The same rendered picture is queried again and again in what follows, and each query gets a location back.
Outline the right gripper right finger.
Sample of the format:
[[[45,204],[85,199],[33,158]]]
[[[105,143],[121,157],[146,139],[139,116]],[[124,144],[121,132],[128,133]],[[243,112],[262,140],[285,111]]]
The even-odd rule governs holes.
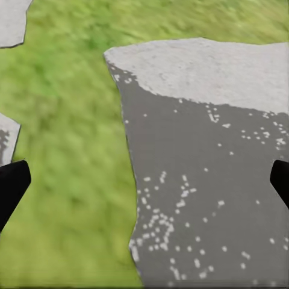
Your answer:
[[[289,163],[276,160],[273,164],[270,182],[289,209]]]

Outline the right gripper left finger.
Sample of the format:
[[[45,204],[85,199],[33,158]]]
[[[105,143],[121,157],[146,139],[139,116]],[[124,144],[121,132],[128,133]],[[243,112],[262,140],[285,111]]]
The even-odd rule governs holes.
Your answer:
[[[25,160],[0,167],[0,233],[31,183]]]

